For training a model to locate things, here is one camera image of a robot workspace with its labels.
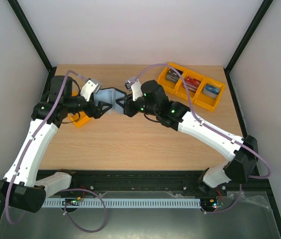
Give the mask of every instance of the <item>cable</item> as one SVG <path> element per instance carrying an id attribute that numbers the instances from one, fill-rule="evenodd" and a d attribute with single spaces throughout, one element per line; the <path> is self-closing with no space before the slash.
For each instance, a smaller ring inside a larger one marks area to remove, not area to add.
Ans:
<path id="1" fill-rule="evenodd" d="M 148 116 L 146 114 L 144 114 L 144 117 L 151 122 L 159 123 L 159 121 L 157 121 L 157 120 L 153 120 L 153 119 L 148 118 Z"/>
<path id="2" fill-rule="evenodd" d="M 18 219 L 17 221 L 15 221 L 15 222 L 11 219 L 11 216 L 10 216 L 10 212 L 9 212 L 9 200 L 10 200 L 11 190 L 12 190 L 12 186 L 13 186 L 13 184 L 14 184 L 15 178 L 16 178 L 16 176 L 17 176 L 17 174 L 18 174 L 18 171 L 20 170 L 20 166 L 21 166 L 21 164 L 22 164 L 22 161 L 23 161 L 23 159 L 24 159 L 24 156 L 25 156 L 27 150 L 29 149 L 29 147 L 30 147 L 32 141 L 35 139 L 35 136 L 36 136 L 37 133 L 40 131 L 40 129 L 42 129 L 42 127 L 43 127 L 44 124 L 47 122 L 47 120 L 51 117 L 51 115 L 53 114 L 53 112 L 54 112 L 54 110 L 55 110 L 57 104 L 59 103 L 60 98 L 61 98 L 62 93 L 63 93 L 63 90 L 64 90 L 64 87 L 65 87 L 66 80 L 67 80 L 67 78 L 68 78 L 68 76 L 69 76 L 70 73 L 72 73 L 72 74 L 74 74 L 75 76 L 77 76 L 77 77 L 83 79 L 84 81 L 87 81 L 87 80 L 88 80 L 88 79 L 86 79 L 85 77 L 83 77 L 83 76 L 77 74 L 76 72 L 74 72 L 74 71 L 72 71 L 72 70 L 69 70 L 69 71 L 66 72 L 66 74 L 65 74 L 65 76 L 64 76 L 64 79 L 63 79 L 63 82 L 62 82 L 62 85 L 61 85 L 61 88 L 60 88 L 60 91 L 59 91 L 59 93 L 58 93 L 58 95 L 57 95 L 57 97 L 56 97 L 56 100 L 55 100 L 55 102 L 54 102 L 54 104 L 53 104 L 53 106 L 52 106 L 50 112 L 47 114 L 47 116 L 44 118 L 44 120 L 41 122 L 41 124 L 40 124 L 40 125 L 37 127 L 37 129 L 34 131 L 34 133 L 32 134 L 32 138 L 29 139 L 29 141 L 28 141 L 27 144 L 25 145 L 24 150 L 23 150 L 22 153 L 21 153 L 20 159 L 19 159 L 19 161 L 17 162 L 17 165 L 16 165 L 16 167 L 15 167 L 15 174 L 14 174 L 14 175 L 12 176 L 12 178 L 11 178 L 11 181 L 10 181 L 10 183 L 9 183 L 9 186 L 8 186 L 8 188 L 7 188 L 7 191 L 6 191 L 6 196 L 5 196 L 5 206 L 4 206 L 5 216 L 6 216 L 7 221 L 8 221 L 10 224 L 12 224 L 12 225 L 18 224 L 18 223 L 23 219 L 23 217 L 25 216 L 25 213 L 26 213 L 26 212 L 24 212 L 24 213 L 19 217 L 19 219 Z"/>
<path id="3" fill-rule="evenodd" d="M 77 86 L 77 88 L 78 88 L 78 90 L 79 90 L 79 92 L 77 93 L 77 95 L 76 96 L 79 96 L 80 94 L 81 94 L 81 88 L 80 88 L 80 86 L 79 86 L 79 84 L 77 83 L 77 81 L 76 80 L 74 80 L 74 79 L 72 79 L 71 80 L 76 86 Z"/>
<path id="4" fill-rule="evenodd" d="M 76 120 L 72 120 L 72 121 L 69 121 L 69 122 L 62 122 L 62 123 L 73 123 L 73 122 L 77 122 L 77 121 L 79 121 L 79 120 L 80 120 L 80 118 L 81 118 L 81 114 L 80 114 L 79 112 L 77 112 L 77 114 L 79 115 L 78 119 L 76 119 Z"/>
<path id="5" fill-rule="evenodd" d="M 206 212 L 203 208 L 201 208 L 201 210 L 204 212 L 204 214 L 217 214 L 217 213 L 224 213 L 226 211 L 229 211 L 230 209 L 232 209 L 238 203 L 239 198 L 241 196 L 241 191 L 242 191 L 242 184 L 239 184 L 239 192 L 238 192 L 236 200 L 232 203 L 232 205 L 230 205 L 229 207 L 227 207 L 224 210 L 217 211 L 217 212 Z"/>
<path id="6" fill-rule="evenodd" d="M 169 66 L 167 64 L 154 64 L 154 65 L 151 65 L 151 66 L 148 66 L 147 68 L 145 68 L 142 72 L 140 72 L 135 78 L 133 78 L 132 80 L 129 81 L 129 83 L 134 83 L 137 79 L 139 79 L 146 71 L 148 71 L 149 69 L 153 68 L 153 67 L 157 67 L 157 66 L 164 66 L 164 67 L 169 67 L 171 70 L 173 70 L 179 77 L 180 79 L 182 80 L 183 82 L 183 85 L 185 87 L 185 90 L 186 90 L 186 93 L 187 93 L 187 97 L 188 97 L 188 102 L 189 102 L 189 107 L 190 107 L 190 111 L 192 113 L 192 115 L 194 116 L 194 118 L 200 123 L 202 124 L 203 126 L 205 126 L 206 128 L 208 128 L 209 130 L 213 131 L 214 133 L 217 133 L 218 135 L 224 137 L 225 139 L 229 140 L 229 141 L 232 141 L 233 139 L 230 138 L 228 135 L 218 131 L 217 129 L 211 127 L 210 125 L 206 124 L 205 122 L 202 122 L 202 120 L 196 115 L 195 113 L 195 110 L 194 110 L 194 106 L 190 100 L 190 93 L 189 93 L 189 89 L 187 87 L 187 84 L 183 78 L 183 76 L 172 66 Z M 271 175 L 271 167 L 270 165 L 259 155 L 257 154 L 255 151 L 253 151 L 252 149 L 250 149 L 249 147 L 245 146 L 244 144 L 240 143 L 240 142 L 237 142 L 235 140 L 233 140 L 233 142 L 237 145 L 239 145 L 240 147 L 244 148 L 245 150 L 247 150 L 248 152 L 252 153 L 255 157 L 257 157 L 262 163 L 264 163 L 264 165 L 267 167 L 268 169 L 268 173 L 267 175 L 265 176 L 253 176 L 253 175 L 250 175 L 249 177 L 250 178 L 256 178 L 256 179 L 267 179 L 270 177 Z"/>
<path id="7" fill-rule="evenodd" d="M 216 188 L 216 192 L 219 194 L 219 198 L 221 199 L 221 201 L 225 204 L 225 201 L 224 201 L 224 199 L 223 199 L 223 197 L 222 197 L 222 194 L 221 194 L 221 192 L 218 190 L 218 188 Z"/>
<path id="8" fill-rule="evenodd" d="M 72 191 L 83 191 L 83 192 L 90 193 L 90 194 L 94 195 L 95 197 L 97 197 L 101 201 L 101 203 L 103 205 L 103 208 L 104 208 L 104 212 L 105 212 L 104 221 L 103 221 L 102 225 L 99 228 L 97 228 L 96 230 L 86 230 L 86 229 L 80 227 L 79 225 L 77 225 L 73 221 L 73 219 L 70 217 L 70 215 L 67 213 L 66 207 L 68 206 L 68 203 L 66 203 L 65 206 L 64 206 L 64 213 L 63 213 L 63 215 L 66 215 L 67 218 L 70 219 L 70 221 L 73 223 L 73 225 L 77 229 L 79 229 L 79 230 L 81 230 L 81 231 L 83 231 L 85 233 L 96 233 L 96 232 L 99 232 L 101 229 L 103 229 L 105 227 L 105 225 L 107 223 L 107 220 L 108 220 L 108 212 L 107 212 L 107 208 L 105 206 L 105 203 L 104 203 L 103 199 L 99 195 L 97 195 L 96 193 L 94 193 L 94 192 L 92 192 L 90 190 L 87 190 L 87 189 L 82 189 L 82 188 L 65 189 L 65 190 L 61 190 L 60 192 L 72 192 Z"/>
<path id="9" fill-rule="evenodd" d="M 84 199 L 85 199 L 85 191 L 83 191 L 83 200 L 82 201 L 84 201 Z"/>

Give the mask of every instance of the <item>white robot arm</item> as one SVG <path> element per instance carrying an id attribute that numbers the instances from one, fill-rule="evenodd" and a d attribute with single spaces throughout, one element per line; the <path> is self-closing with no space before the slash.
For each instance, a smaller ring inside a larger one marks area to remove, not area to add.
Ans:
<path id="1" fill-rule="evenodd" d="M 199 122 L 195 119 L 189 107 L 180 102 L 170 101 L 163 87 L 154 80 L 147 81 L 142 85 L 138 79 L 136 81 L 128 80 L 125 86 L 132 91 L 132 94 L 118 99 L 117 103 L 124 108 L 127 116 L 133 117 L 137 113 L 156 116 L 157 121 L 163 126 L 189 134 L 224 156 L 226 159 L 224 163 L 204 171 L 201 177 L 201 191 L 207 192 L 209 188 L 215 188 L 231 180 L 237 183 L 247 181 L 257 160 L 251 153 L 234 142 L 245 144 L 257 151 L 258 146 L 255 138 L 248 135 L 243 139 L 241 136 L 226 132 L 197 116 Z M 226 140 L 203 124 L 207 124 L 229 136 L 232 140 Z"/>
<path id="2" fill-rule="evenodd" d="M 41 208 L 45 198 L 63 189 L 67 189 L 70 186 L 72 176 L 66 170 L 36 181 L 39 166 L 51 139 L 68 113 L 84 112 L 89 117 L 98 119 L 112 108 L 111 104 L 94 100 L 94 94 L 101 87 L 100 82 L 95 79 L 88 79 L 80 91 L 80 95 L 72 96 L 73 79 L 69 77 L 55 111 L 47 122 L 42 125 L 35 137 L 33 137 L 33 133 L 50 112 L 56 95 L 60 91 L 63 79 L 64 76 L 52 78 L 48 100 L 45 99 L 34 107 L 31 116 L 32 121 L 23 146 L 12 167 L 5 174 L 3 180 L 0 180 L 0 200 L 4 201 L 7 187 L 14 178 L 9 201 L 10 206 L 36 212 Z M 23 160 L 18 167 L 22 154 L 24 154 Z"/>

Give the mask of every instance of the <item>white cable tray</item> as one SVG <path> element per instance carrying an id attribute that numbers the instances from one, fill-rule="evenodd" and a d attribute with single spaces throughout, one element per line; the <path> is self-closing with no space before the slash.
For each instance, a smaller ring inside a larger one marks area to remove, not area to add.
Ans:
<path id="1" fill-rule="evenodd" d="M 200 208 L 200 199 L 103 199 L 107 208 Z M 60 208 L 65 205 L 64 198 L 47 198 L 43 208 Z M 83 202 L 67 208 L 103 208 L 97 198 L 86 198 Z"/>

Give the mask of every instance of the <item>white wall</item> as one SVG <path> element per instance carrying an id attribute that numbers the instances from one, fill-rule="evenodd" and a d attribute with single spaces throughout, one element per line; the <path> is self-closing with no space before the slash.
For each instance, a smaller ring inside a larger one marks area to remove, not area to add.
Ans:
<path id="1" fill-rule="evenodd" d="M 231 75 L 248 132 L 273 167 L 270 183 L 281 215 L 281 1 L 273 2 Z"/>
<path id="2" fill-rule="evenodd" d="M 15 160 L 47 71 L 6 0 L 0 0 L 0 179 Z"/>
<path id="3" fill-rule="evenodd" d="M 52 65 L 226 66 L 262 0 L 19 0 Z"/>

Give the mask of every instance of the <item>wooden surface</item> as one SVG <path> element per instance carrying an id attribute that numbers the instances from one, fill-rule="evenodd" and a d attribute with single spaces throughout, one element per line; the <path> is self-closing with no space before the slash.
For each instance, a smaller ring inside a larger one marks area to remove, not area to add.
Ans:
<path id="1" fill-rule="evenodd" d="M 136 76 L 144 65 L 59 65 L 56 75 L 67 70 L 100 80 L 105 87 L 125 90 L 124 81 Z M 242 135 L 226 77 L 219 66 L 187 66 L 226 83 L 214 112 L 195 106 L 196 112 L 218 127 Z M 162 67 L 150 69 L 140 81 L 157 79 Z M 84 82 L 73 77 L 83 85 Z M 186 101 L 168 94 L 174 101 Z M 91 119 L 81 128 L 63 124 L 52 139 L 40 169 L 77 170 L 203 170 L 224 161 L 222 155 L 199 140 L 146 120 L 118 113 Z"/>

